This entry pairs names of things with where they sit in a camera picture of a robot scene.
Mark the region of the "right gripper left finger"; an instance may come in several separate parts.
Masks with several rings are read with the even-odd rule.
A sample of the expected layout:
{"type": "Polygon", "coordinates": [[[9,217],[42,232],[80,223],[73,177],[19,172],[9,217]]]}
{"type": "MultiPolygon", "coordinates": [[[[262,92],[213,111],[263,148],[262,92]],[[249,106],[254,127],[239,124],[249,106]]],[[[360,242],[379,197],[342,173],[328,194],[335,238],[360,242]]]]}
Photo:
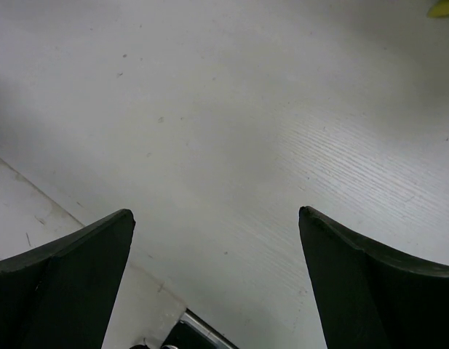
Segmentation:
{"type": "Polygon", "coordinates": [[[130,253],[121,209],[0,261],[0,348],[101,348],[130,253]]]}

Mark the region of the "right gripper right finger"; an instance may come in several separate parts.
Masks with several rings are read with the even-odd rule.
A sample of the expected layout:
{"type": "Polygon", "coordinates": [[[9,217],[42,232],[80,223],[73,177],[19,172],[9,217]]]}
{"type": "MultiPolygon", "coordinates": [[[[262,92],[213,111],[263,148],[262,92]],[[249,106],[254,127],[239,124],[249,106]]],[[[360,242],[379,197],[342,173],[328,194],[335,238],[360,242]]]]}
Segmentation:
{"type": "Polygon", "coordinates": [[[299,231],[328,348],[449,348],[449,266],[363,236],[310,206],[299,231]]]}

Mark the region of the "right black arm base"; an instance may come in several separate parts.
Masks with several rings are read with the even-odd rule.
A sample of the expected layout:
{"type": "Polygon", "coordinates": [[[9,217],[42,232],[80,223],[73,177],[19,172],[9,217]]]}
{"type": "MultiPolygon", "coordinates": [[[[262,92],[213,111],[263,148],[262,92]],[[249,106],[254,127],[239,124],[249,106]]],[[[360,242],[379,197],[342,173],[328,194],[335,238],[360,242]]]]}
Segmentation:
{"type": "Polygon", "coordinates": [[[134,340],[130,348],[238,348],[188,308],[150,317],[146,330],[146,335],[134,340]]]}

